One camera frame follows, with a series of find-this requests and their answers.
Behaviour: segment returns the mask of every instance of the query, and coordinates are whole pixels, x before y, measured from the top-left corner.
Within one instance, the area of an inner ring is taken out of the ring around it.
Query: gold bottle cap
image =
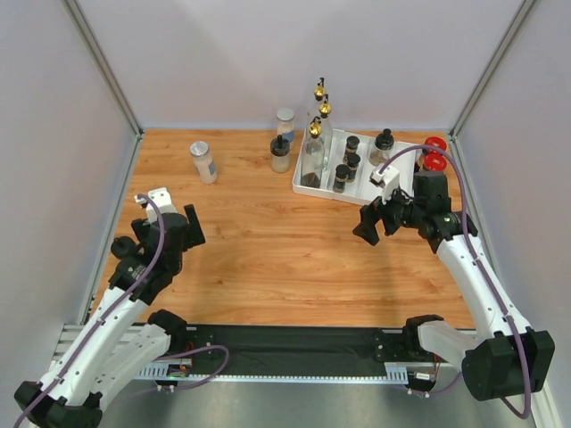
[[[326,116],[331,112],[331,104],[327,102],[327,99],[319,106],[319,112]]]
[[[321,135],[321,124],[315,119],[310,124],[310,134],[314,138]]]
[[[316,96],[316,98],[322,98],[323,96],[325,96],[326,93],[327,91],[325,90],[325,79],[320,78],[318,85],[313,91],[313,94]]]

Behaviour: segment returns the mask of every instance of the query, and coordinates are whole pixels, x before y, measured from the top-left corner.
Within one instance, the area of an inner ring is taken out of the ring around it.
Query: cable
[[[206,352],[206,351],[210,351],[210,350],[223,350],[224,351],[224,354],[225,354],[224,355],[224,361],[222,362],[220,367],[218,367],[214,371],[214,373],[209,374],[208,376],[206,376],[204,379],[201,379],[200,381],[190,383],[188,385],[177,386],[177,387],[173,388],[174,391],[192,390],[194,388],[198,388],[199,386],[203,386],[205,383],[210,382],[212,379],[214,379],[216,376],[218,376],[220,373],[222,373],[222,371],[226,368],[226,366],[228,365],[228,360],[230,358],[230,351],[228,350],[228,348],[226,346],[224,346],[224,345],[203,346],[201,348],[197,348],[196,350],[190,350],[188,352],[183,352],[181,354],[164,355],[162,357],[158,357],[155,361],[161,361],[164,359],[179,359],[179,358],[184,358],[184,357],[190,357],[191,355],[200,354],[201,352]],[[157,391],[156,388],[149,388],[147,390],[142,390],[142,391],[136,392],[136,393],[128,396],[126,399],[133,399],[134,397],[138,397],[140,395],[145,395],[149,392],[156,392],[156,391]]]
[[[34,408],[36,408],[36,406],[40,403],[40,401],[44,399],[47,396],[47,394],[49,394],[55,388],[57,383],[68,373],[68,370],[70,369],[71,365],[75,362],[75,360],[78,358],[81,351],[87,346],[87,343],[94,335],[97,328],[99,328],[99,326],[103,324],[105,319],[107,319],[107,317],[148,277],[148,275],[153,270],[154,265],[157,264],[157,261],[161,256],[162,246],[164,245],[164,233],[165,233],[164,220],[162,219],[159,207],[157,207],[157,205],[154,203],[154,201],[151,198],[149,198],[146,194],[142,193],[138,194],[137,198],[145,199],[146,202],[151,205],[157,216],[157,219],[159,220],[159,232],[160,232],[159,243],[157,245],[157,250],[153,255],[153,258],[151,259],[151,262],[146,267],[145,272],[143,272],[143,274],[115,302],[113,302],[113,304],[107,310],[105,310],[105,312],[93,324],[91,329],[86,333],[84,338],[79,343],[78,347],[71,353],[70,358],[68,359],[67,363],[63,365],[62,370],[60,370],[55,379],[43,391],[40,392],[40,394],[36,397],[36,399],[34,399],[25,408],[20,417],[16,420],[16,423],[14,424],[13,428],[19,428],[21,423],[24,422],[24,420],[29,416],[29,414],[34,410]]]
[[[519,336],[519,333],[517,332],[516,322],[514,321],[514,318],[509,314],[508,307],[506,306],[505,302],[501,298],[500,292],[498,292],[497,287],[493,283],[493,280],[490,277],[490,274],[488,273],[487,269],[485,268],[484,263],[482,263],[482,261],[478,258],[478,253],[477,253],[476,249],[474,248],[474,245],[472,244],[472,242],[470,240],[469,233],[468,233],[468,209],[467,209],[468,204],[466,202],[466,187],[464,186],[464,181],[462,180],[462,176],[460,175],[459,168],[458,168],[458,165],[456,164],[456,161],[446,151],[444,151],[440,147],[436,147],[433,145],[427,145],[427,144],[414,145],[411,147],[407,147],[407,148],[401,150],[400,152],[396,153],[391,159],[389,159],[381,167],[381,169],[379,170],[379,175],[382,175],[383,172],[385,171],[385,169],[389,166],[389,164],[391,164],[395,159],[401,157],[403,154],[408,153],[408,152],[412,152],[412,151],[416,151],[416,150],[422,150],[422,149],[427,149],[430,151],[440,153],[452,165],[452,167],[454,168],[454,172],[456,173],[456,178],[458,179],[459,188],[460,188],[460,199],[462,201],[462,233],[464,235],[464,239],[466,240],[466,245],[468,247],[470,255],[472,256],[472,258],[474,259],[474,262],[476,263],[476,265],[480,269],[480,272],[482,273],[482,276],[484,277],[484,280],[486,281],[488,288],[492,292],[494,299],[497,301],[498,306],[500,306],[500,310],[501,310],[503,316],[506,318],[506,321],[508,322],[509,328],[514,335],[514,339],[516,341],[516,347],[517,347],[517,354],[519,355],[519,363],[521,365],[522,375],[524,377],[524,410],[522,412],[519,412],[517,409],[515,409],[512,406],[512,404],[507,399],[502,398],[501,400],[506,404],[506,406],[508,406],[509,410],[511,410],[514,413],[514,415],[516,415],[520,419],[527,419],[527,417],[529,417],[529,415],[531,413],[532,389],[531,389],[531,380],[529,378],[529,366],[527,364],[527,358],[525,357],[524,344],[522,343],[521,337]],[[443,391],[447,391],[447,390],[448,390],[448,387],[444,388],[444,390],[438,391],[438,392],[442,393]]]

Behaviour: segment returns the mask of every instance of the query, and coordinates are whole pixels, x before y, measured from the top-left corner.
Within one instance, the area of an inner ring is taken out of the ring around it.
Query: glass jar
[[[386,128],[377,136],[377,138],[375,138],[375,143],[373,144],[373,147],[371,147],[371,153],[368,156],[368,161],[375,167],[385,161],[388,161],[391,156],[393,146],[394,137],[391,134],[391,130]]]
[[[284,107],[277,111],[277,134],[289,143],[289,150],[294,148],[295,124],[294,111]]]
[[[277,136],[269,144],[271,152],[271,168],[278,173],[284,173],[289,169],[290,142],[283,136]]]
[[[218,178],[216,165],[212,160],[211,149],[204,141],[196,141],[190,146],[190,154],[193,157],[194,165],[203,183],[210,185]]]
[[[302,146],[302,178],[301,185],[306,187],[321,187],[325,147],[321,137],[321,124],[316,116],[310,123]]]

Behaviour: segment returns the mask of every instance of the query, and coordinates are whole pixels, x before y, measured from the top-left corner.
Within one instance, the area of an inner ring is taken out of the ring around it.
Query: white tray
[[[355,181],[347,183],[343,193],[337,193],[332,190],[333,182],[335,181],[335,168],[340,163],[343,163],[345,145],[348,136],[357,136],[360,140],[359,147],[357,148],[357,154],[360,156],[360,163],[359,168],[357,169]],[[319,189],[306,187],[300,184],[302,174],[302,146],[297,158],[294,179],[292,181],[294,192],[307,194],[309,196],[317,196],[318,198],[356,203],[358,205],[371,203],[371,201],[379,195],[379,188],[368,180],[371,172],[375,169],[375,167],[368,161],[368,154],[374,143],[375,138],[372,136],[362,136],[359,134],[345,132],[340,129],[334,129],[333,141],[331,142],[331,153],[329,154],[329,165],[327,169],[323,171],[323,175],[321,176],[321,187]],[[414,144],[395,141],[393,149],[391,150],[391,156],[411,145]],[[391,166],[397,168],[401,173],[401,189],[410,195],[412,195],[412,178],[414,176],[414,164],[416,158],[417,156],[415,151],[412,151],[403,154],[391,164]]]

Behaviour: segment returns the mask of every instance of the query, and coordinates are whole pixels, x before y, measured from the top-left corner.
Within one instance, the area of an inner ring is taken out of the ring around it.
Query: red lid
[[[429,153],[425,156],[424,170],[426,171],[444,171],[448,162],[438,153]]]
[[[442,138],[438,138],[437,136],[430,136],[425,141],[426,145],[433,145],[434,147],[438,147],[439,149],[446,150],[448,145]]]

